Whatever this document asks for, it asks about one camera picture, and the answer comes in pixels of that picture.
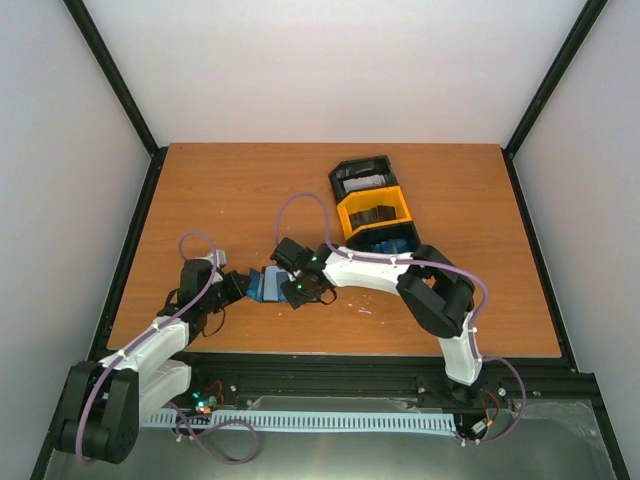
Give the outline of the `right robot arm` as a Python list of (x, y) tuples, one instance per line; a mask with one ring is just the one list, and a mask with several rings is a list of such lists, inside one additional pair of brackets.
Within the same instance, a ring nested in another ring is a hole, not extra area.
[(476, 305), (474, 293), (481, 281), (436, 248), (422, 245), (414, 252), (383, 254), (322, 244), (311, 250), (285, 237), (271, 261), (288, 274), (282, 291), (294, 309), (346, 287), (398, 296), (416, 323), (438, 340), (447, 377), (441, 394), (461, 405), (478, 396), (483, 359), (474, 322), (486, 302)]

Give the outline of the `black leather card holder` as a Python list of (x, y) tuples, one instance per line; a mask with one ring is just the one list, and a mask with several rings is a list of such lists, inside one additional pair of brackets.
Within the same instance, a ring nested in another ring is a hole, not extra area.
[(275, 266), (266, 266), (262, 271), (259, 299), (263, 303), (287, 303), (282, 285), (290, 280), (289, 274)]

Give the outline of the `black bin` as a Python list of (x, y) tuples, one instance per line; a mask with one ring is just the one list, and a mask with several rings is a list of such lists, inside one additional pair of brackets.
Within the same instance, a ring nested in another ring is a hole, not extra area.
[(346, 241), (346, 246), (353, 250), (379, 254), (414, 252), (420, 245), (420, 237), (411, 221), (369, 225)]
[(387, 155), (340, 162), (328, 175), (334, 198), (339, 202), (349, 194), (345, 192), (343, 186), (345, 180), (374, 174), (381, 174), (385, 177), (385, 187), (398, 185), (397, 178)]

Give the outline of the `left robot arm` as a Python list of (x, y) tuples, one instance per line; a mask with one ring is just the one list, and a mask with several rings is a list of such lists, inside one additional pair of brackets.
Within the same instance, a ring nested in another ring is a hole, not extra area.
[(201, 400), (208, 378), (175, 359), (203, 334), (210, 315), (243, 299), (247, 274), (224, 272), (212, 256), (187, 260), (178, 288), (142, 334), (98, 361), (69, 370), (53, 427), (55, 450), (84, 462), (123, 462), (140, 428), (176, 396)]

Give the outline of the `black cards stack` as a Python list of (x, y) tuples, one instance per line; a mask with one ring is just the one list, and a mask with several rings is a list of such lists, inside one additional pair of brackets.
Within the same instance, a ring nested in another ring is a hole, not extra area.
[(395, 219), (395, 208), (389, 205), (376, 205), (371, 209), (362, 210), (349, 215), (350, 224), (353, 230), (362, 226), (393, 221)]

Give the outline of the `yellow bin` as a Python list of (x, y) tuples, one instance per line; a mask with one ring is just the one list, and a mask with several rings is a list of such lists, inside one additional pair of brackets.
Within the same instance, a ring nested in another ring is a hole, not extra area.
[(349, 192), (336, 208), (345, 240), (367, 229), (413, 221), (400, 186)]

